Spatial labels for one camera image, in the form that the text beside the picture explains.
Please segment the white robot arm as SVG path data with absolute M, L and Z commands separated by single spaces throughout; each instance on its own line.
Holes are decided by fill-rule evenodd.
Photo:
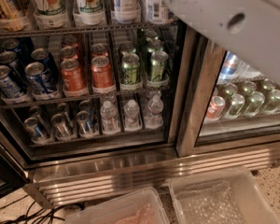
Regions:
M 164 0 L 197 32 L 280 85 L 280 0 Z

